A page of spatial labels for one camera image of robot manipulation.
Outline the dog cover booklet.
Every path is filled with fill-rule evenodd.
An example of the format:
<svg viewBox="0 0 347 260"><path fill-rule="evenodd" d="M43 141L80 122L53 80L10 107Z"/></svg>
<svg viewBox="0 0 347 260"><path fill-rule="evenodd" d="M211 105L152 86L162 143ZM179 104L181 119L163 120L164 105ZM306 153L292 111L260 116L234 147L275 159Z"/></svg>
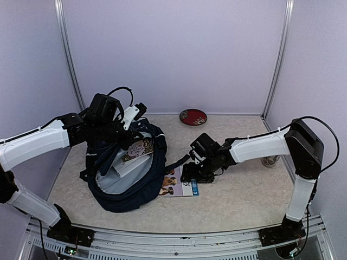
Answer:
<svg viewBox="0 0 347 260"><path fill-rule="evenodd" d="M160 197L197 197L199 196L198 185L195 180L181 181L183 167L177 167L166 173L162 187L160 188Z"/></svg>

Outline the pink magazine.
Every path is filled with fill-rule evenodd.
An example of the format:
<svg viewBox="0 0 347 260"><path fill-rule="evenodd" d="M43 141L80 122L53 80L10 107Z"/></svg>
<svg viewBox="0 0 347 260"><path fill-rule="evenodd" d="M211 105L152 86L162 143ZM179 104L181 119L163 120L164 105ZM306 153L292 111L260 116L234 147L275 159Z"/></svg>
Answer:
<svg viewBox="0 0 347 260"><path fill-rule="evenodd" d="M121 157L124 163L138 159L153 152L153 144L149 138L144 138L131 145Z"/></svg>

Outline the white coffee cover book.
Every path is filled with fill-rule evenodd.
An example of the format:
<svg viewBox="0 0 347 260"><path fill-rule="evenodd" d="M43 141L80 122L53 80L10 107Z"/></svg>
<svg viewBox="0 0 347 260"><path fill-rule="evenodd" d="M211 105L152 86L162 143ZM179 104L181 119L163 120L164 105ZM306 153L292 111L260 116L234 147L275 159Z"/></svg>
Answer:
<svg viewBox="0 0 347 260"><path fill-rule="evenodd" d="M147 162L150 159L150 155L143 155L141 157L137 157L135 159L129 160L127 162L123 162L122 160L118 160L117 162L114 162L112 164L112 167L116 171L116 174L123 178L124 176L128 175L130 172L135 170L137 167L142 165L143 163Z"/></svg>

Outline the navy blue backpack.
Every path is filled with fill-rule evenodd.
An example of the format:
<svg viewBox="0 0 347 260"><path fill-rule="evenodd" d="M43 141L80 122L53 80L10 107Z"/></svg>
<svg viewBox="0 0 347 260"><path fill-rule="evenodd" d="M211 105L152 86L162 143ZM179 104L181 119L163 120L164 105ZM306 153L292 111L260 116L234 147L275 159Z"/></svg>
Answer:
<svg viewBox="0 0 347 260"><path fill-rule="evenodd" d="M131 129L143 138L128 149L121 148L120 142L88 143L86 168L80 173L101 207L113 213L136 210L154 200L166 173L190 158L185 155L167 165L165 134L147 118L131 123Z"/></svg>

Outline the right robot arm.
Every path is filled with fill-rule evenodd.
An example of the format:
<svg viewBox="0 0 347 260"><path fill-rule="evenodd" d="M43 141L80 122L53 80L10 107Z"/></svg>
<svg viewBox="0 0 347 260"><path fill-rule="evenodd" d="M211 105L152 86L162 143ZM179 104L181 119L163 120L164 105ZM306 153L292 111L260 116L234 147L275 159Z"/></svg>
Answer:
<svg viewBox="0 0 347 260"><path fill-rule="evenodd" d="M183 165L181 180L212 183L218 170L225 171L253 159L289 155L296 174L290 203L280 225L259 230L260 241L262 246L270 246L307 238L309 228L303 226L303 218L309 213L320 175L336 163L340 151L323 167L324 144L304 122L306 119L294 119L287 126L264 134L227 138L223 145L202 133L190 145L192 162Z"/></svg>

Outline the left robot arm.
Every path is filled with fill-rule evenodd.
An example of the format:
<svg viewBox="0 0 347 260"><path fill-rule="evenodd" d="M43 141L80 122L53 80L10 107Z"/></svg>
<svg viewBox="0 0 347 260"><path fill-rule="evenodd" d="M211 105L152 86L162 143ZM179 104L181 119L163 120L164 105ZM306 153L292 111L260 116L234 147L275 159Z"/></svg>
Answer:
<svg viewBox="0 0 347 260"><path fill-rule="evenodd" d="M48 225L47 236L62 242L91 246L94 232L73 226L64 209L25 188L12 169L47 152L73 147L83 142L119 143L128 148L142 135L130 128L147 110L143 103L124 109L119 100L95 94L89 107L80 113L58 116L44 126L1 140L1 203L31 215Z"/></svg>

